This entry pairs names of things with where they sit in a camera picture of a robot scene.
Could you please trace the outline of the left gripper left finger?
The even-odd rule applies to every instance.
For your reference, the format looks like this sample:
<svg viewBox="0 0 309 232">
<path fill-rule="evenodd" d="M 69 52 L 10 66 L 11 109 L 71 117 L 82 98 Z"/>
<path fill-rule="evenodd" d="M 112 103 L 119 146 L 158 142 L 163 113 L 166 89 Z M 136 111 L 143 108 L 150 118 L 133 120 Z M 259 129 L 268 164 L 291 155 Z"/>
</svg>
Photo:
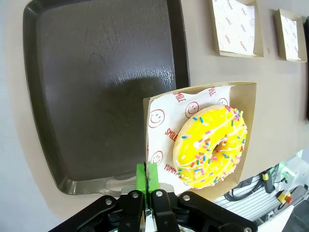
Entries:
<svg viewBox="0 0 309 232">
<path fill-rule="evenodd" d="M 136 184 L 122 189 L 118 199 L 104 195 L 65 220 L 52 232 L 140 232 L 144 220 L 145 165 L 137 164 Z"/>
</svg>

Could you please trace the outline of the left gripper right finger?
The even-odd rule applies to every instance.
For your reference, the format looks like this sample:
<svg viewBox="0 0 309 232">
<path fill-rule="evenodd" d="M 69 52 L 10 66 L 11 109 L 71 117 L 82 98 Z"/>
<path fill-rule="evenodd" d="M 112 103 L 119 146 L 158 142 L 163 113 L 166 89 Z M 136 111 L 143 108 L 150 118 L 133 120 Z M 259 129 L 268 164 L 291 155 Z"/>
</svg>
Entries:
<svg viewBox="0 0 309 232">
<path fill-rule="evenodd" d="M 157 165 L 148 164 L 147 184 L 151 209 L 158 232 L 256 232 L 257 225 L 215 203 L 186 191 L 177 196 L 173 186 L 161 188 Z"/>
</svg>

